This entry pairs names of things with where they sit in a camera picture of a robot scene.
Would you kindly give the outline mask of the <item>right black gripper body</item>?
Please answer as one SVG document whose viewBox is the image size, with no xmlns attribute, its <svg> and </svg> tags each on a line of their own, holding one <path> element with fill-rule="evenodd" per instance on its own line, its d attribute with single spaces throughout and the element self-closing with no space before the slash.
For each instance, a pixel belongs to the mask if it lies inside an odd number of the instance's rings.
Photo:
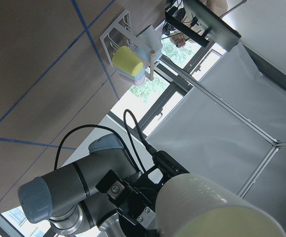
<svg viewBox="0 0 286 237">
<path fill-rule="evenodd" d="M 158 237 L 156 198 L 163 185 L 174 176 L 188 173 L 165 151 L 152 153 L 154 165 L 136 181 L 120 178 L 125 190 L 116 199 L 108 197 L 119 216 L 121 231 L 126 237 Z"/>
</svg>

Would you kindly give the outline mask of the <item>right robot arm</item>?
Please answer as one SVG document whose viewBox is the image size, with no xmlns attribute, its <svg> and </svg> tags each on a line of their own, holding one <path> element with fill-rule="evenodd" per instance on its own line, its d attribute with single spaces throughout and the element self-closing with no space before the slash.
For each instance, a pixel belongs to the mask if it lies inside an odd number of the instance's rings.
<svg viewBox="0 0 286 237">
<path fill-rule="evenodd" d="M 187 170 L 164 151 L 147 171 L 135 169 L 115 134 L 89 145 L 89 155 L 22 185 L 18 198 L 27 220 L 47 220 L 60 235 L 97 227 L 109 237 L 156 237 L 156 198 Z"/>
</svg>

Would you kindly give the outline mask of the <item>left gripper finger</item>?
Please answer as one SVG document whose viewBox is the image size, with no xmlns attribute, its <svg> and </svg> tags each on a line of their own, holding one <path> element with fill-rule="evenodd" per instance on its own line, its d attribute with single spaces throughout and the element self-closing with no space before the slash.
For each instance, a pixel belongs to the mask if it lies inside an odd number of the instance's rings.
<svg viewBox="0 0 286 237">
<path fill-rule="evenodd" d="M 95 187 L 113 200 L 116 200 L 125 190 L 125 184 L 113 170 L 109 170 Z"/>
</svg>

